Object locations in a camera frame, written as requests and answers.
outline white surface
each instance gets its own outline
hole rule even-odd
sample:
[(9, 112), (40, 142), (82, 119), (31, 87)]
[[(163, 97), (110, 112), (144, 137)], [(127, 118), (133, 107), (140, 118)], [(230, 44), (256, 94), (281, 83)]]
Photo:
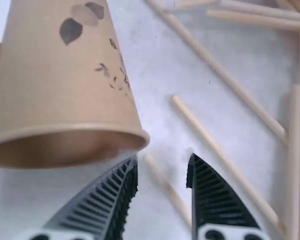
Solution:
[[(156, 158), (190, 208), (191, 190), (185, 186), (192, 149), (233, 186), (271, 239), (279, 240), (219, 159), (172, 109), (170, 95), (180, 95), (282, 218), (286, 205), (286, 146), (142, 0), (108, 3), (142, 126), (151, 136), (150, 145), (142, 152)], [(254, 3), (275, 6), (266, 0)], [(8, 7), (8, 0), (0, 0), (0, 40)], [(297, 34), (208, 18), (205, 8), (211, 6), (175, 15), (287, 127), (288, 94), (296, 82), (299, 62)], [(75, 193), (113, 164), (50, 170), (0, 168), (0, 240), (10, 240), (25, 229), (40, 228)], [(125, 240), (191, 239), (189, 229), (142, 161), (138, 189), (130, 205)]]

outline cup opening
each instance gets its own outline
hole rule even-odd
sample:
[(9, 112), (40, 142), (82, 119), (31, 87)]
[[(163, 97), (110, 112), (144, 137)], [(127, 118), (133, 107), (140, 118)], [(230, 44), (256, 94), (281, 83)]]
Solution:
[(29, 135), (0, 143), (0, 167), (58, 168), (136, 153), (149, 139), (116, 130), (76, 129)]

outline paper cup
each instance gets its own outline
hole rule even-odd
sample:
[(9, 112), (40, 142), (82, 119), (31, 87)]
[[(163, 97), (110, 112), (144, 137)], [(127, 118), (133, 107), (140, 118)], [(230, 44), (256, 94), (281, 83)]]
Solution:
[(142, 129), (105, 0), (12, 0), (0, 50), (0, 166), (135, 153)]

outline leaf pattern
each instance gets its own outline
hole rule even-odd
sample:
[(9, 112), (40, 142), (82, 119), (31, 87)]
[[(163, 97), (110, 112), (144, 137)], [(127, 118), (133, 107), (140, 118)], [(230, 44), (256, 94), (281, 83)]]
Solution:
[(76, 22), (73, 18), (67, 18), (61, 24), (60, 36), (65, 45), (70, 44), (78, 39), (82, 34), (83, 26)]
[(115, 44), (115, 41), (114, 41), (112, 38), (110, 38), (109, 41), (110, 41), (111, 46), (112, 46), (114, 49), (117, 49), (117, 46), (116, 46), (116, 44)]
[(109, 78), (110, 77), (109, 68), (107, 68), (106, 65), (104, 65), (103, 63), (99, 63), (99, 65), (101, 67), (96, 68), (94, 71), (96, 71), (96, 72), (103, 71), (103, 74)]
[(99, 5), (95, 2), (87, 2), (85, 6), (94, 12), (98, 19), (103, 19), (105, 17), (105, 10), (102, 5)]
[(73, 5), (70, 9), (71, 17), (84, 26), (98, 26), (98, 18), (93, 11), (84, 5)]

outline screw hole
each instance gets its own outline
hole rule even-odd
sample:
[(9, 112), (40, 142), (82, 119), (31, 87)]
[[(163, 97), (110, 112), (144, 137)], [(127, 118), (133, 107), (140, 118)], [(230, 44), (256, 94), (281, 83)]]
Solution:
[(244, 237), (244, 240), (263, 240), (263, 239), (257, 235), (248, 234)]
[(209, 240), (225, 240), (223, 234), (216, 230), (209, 230), (205, 233), (205, 238)]
[(40, 235), (34, 236), (30, 240), (49, 240), (49, 237), (48, 237), (48, 235), (40, 234)]

